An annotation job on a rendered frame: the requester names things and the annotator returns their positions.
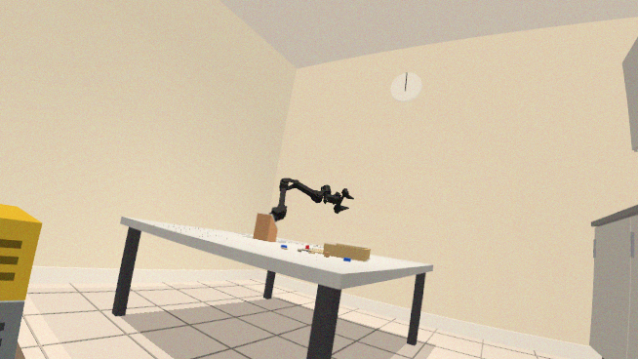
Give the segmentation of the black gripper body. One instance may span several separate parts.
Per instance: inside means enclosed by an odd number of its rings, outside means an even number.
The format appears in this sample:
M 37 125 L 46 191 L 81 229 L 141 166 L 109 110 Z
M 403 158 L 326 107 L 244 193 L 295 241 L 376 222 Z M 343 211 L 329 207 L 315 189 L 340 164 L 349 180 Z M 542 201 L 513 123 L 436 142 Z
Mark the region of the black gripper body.
M 344 197 L 346 198 L 346 197 L 348 196 L 348 194 L 349 194 L 349 192 L 348 192 L 347 188 L 344 188 L 344 189 L 343 189 L 343 191 L 341 192 L 341 194 L 342 194 L 342 196 L 341 196 L 341 197 L 340 197 L 340 196 L 336 196 L 336 195 L 334 194 L 334 200 L 333 200 L 333 202 L 332 202 L 332 203 L 333 203 L 333 205 L 335 205 L 335 204 L 336 204 L 336 205 L 334 206 L 334 211 L 335 211 L 335 213 L 336 213 L 336 214 L 338 214 L 338 213 L 339 213 L 339 211 L 340 211 L 340 204 L 341 204 L 341 202 L 342 202 L 343 198 L 344 198 Z

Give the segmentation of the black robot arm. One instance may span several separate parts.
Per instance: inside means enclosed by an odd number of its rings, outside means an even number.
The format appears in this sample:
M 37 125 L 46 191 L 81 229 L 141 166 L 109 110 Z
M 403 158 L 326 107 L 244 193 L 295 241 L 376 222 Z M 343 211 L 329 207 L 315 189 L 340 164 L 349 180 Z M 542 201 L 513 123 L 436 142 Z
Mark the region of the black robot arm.
M 292 182 L 293 184 L 288 186 L 289 182 Z M 331 188 L 327 184 L 324 186 L 321 186 L 321 190 L 318 191 L 318 190 L 313 190 L 307 187 L 306 185 L 299 182 L 297 179 L 281 179 L 280 185 L 279 185 L 279 190 L 280 190 L 279 204 L 277 207 L 272 207 L 271 213 L 269 213 L 270 215 L 273 216 L 275 222 L 283 219 L 286 216 L 286 213 L 287 213 L 287 206 L 285 206 L 286 191 L 293 188 L 296 188 L 300 190 L 301 192 L 310 196 L 310 198 L 315 203 L 321 203 L 322 199 L 324 199 L 323 200 L 324 204 L 326 204 L 327 202 L 332 203 L 334 200 L 334 195 L 331 194 L 332 193 Z

